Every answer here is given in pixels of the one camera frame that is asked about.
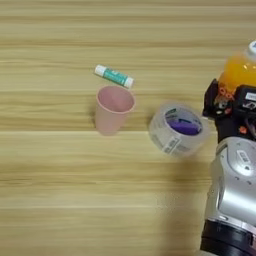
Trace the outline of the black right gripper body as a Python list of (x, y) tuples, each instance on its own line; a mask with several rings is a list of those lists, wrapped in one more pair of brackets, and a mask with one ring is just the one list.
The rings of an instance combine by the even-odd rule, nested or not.
[(256, 142), (256, 101), (238, 97), (215, 119), (218, 142), (229, 137), (239, 137)]

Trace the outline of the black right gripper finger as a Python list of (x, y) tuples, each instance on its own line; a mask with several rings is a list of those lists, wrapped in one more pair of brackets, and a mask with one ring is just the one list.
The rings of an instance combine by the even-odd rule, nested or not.
[(218, 95), (218, 81), (213, 79), (204, 94), (204, 107), (202, 115), (214, 119), (216, 117), (215, 99)]

